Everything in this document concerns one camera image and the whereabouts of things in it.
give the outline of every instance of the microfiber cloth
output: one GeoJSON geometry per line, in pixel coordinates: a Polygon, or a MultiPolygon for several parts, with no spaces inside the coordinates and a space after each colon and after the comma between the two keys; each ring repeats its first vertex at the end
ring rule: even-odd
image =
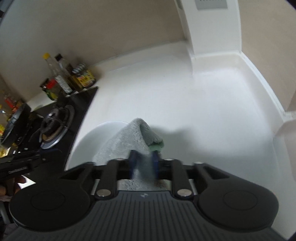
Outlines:
{"type": "Polygon", "coordinates": [[[156,181],[151,152],[160,151],[164,146],[163,140],[155,134],[142,119],[134,119],[108,140],[93,161],[98,166],[106,165],[109,160],[128,158],[131,150],[142,154],[141,160],[133,173],[133,179],[118,181],[119,190],[127,191],[159,191],[166,190],[164,182],[156,181]]]}

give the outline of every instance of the frying pan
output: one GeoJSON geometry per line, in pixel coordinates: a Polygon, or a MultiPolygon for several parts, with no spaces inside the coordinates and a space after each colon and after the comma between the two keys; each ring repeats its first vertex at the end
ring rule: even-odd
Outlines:
{"type": "Polygon", "coordinates": [[[25,131],[25,127],[28,122],[28,118],[31,112],[31,107],[24,103],[18,110],[12,115],[8,121],[4,130],[3,136],[0,139],[0,144],[6,148],[18,139],[20,135],[25,131]]]}

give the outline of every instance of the gray panel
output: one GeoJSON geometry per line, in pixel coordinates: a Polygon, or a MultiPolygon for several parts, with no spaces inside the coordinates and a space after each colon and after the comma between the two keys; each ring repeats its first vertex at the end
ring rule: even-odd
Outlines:
{"type": "Polygon", "coordinates": [[[195,0],[195,4],[198,10],[227,8],[226,0],[195,0]]]}
{"type": "Polygon", "coordinates": [[[98,201],[73,226],[54,232],[17,228],[5,241],[283,241],[267,228],[252,233],[231,232],[214,226],[190,201],[173,198],[169,191],[120,191],[112,200],[98,201]]]}

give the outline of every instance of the finger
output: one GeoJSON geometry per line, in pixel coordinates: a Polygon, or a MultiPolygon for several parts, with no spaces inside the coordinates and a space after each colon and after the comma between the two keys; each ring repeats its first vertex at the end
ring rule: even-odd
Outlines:
{"type": "Polygon", "coordinates": [[[0,197],[5,196],[5,194],[6,194],[6,188],[0,185],[0,197]]]}
{"type": "Polygon", "coordinates": [[[20,186],[19,186],[17,183],[15,183],[15,194],[16,194],[19,190],[21,190],[20,186]]]}
{"type": "Polygon", "coordinates": [[[26,183],[27,180],[23,176],[18,176],[15,178],[16,183],[26,183]]]}

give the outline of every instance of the jar with yellow label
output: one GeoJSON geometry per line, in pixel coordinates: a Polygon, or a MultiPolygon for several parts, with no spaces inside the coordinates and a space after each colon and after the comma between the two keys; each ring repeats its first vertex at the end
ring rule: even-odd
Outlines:
{"type": "Polygon", "coordinates": [[[96,82],[93,74],[86,68],[84,63],[77,65],[77,67],[72,70],[72,73],[75,74],[76,78],[84,88],[89,88],[96,82]]]}

